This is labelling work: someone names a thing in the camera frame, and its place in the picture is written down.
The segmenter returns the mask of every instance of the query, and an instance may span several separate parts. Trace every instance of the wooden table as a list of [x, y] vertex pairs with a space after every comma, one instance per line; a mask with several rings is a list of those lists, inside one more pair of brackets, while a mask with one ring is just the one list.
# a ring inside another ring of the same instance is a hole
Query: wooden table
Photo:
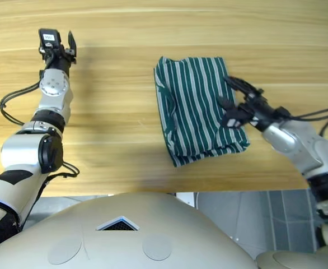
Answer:
[[[306, 188], [252, 127], [245, 153], [174, 168], [153, 67], [162, 55], [221, 56], [232, 75], [263, 87], [272, 106], [296, 115], [327, 108], [328, 1], [2, 0], [0, 98], [37, 81], [41, 27], [58, 29], [65, 44], [72, 30], [77, 41], [63, 142], [65, 160], [81, 169], [54, 180], [45, 196]], [[11, 101], [8, 111], [29, 120], [39, 98], [36, 91]], [[0, 114], [0, 149], [16, 130]]]

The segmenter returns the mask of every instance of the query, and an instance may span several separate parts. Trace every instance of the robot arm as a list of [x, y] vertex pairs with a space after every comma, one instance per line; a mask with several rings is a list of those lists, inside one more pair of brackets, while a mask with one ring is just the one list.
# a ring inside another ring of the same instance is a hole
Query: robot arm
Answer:
[[256, 89], [238, 78], [225, 78], [231, 88], [245, 95], [245, 102], [235, 107], [219, 99], [227, 112], [222, 124], [239, 128], [250, 123], [277, 152], [285, 155], [307, 179], [317, 201], [317, 211], [328, 217], [328, 140], [319, 136], [308, 123], [312, 119], [293, 117], [280, 107], [273, 109]]
[[21, 231], [34, 203], [63, 165], [62, 134], [70, 117], [69, 68], [76, 63], [76, 44], [61, 45], [56, 30], [40, 29], [39, 52], [46, 69], [40, 75], [40, 104], [32, 117], [2, 146], [0, 174], [0, 242]]

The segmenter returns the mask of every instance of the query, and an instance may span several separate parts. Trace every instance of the white label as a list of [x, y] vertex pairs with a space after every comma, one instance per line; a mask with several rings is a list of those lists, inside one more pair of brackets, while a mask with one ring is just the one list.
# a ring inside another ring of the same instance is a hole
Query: white label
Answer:
[[43, 34], [44, 40], [54, 41], [54, 35]]

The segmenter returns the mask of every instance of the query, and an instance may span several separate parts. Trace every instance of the green striped cloth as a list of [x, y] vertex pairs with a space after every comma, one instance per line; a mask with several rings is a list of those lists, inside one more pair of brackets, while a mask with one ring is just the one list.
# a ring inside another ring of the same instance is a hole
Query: green striped cloth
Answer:
[[223, 76], [228, 74], [220, 57], [181, 61], [162, 57], [155, 67], [160, 119], [174, 166], [243, 152], [250, 145], [243, 128], [221, 126], [225, 112], [218, 106], [217, 96], [235, 102]]

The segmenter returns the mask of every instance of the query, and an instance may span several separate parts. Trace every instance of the vent grille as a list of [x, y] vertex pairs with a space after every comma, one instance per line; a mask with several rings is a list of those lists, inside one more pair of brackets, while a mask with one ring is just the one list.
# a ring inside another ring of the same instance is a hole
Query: vent grille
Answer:
[[104, 228], [102, 231], [134, 231], [134, 229], [122, 220]]
[[138, 231], [139, 226], [125, 216], [116, 217], [98, 226], [97, 231]]

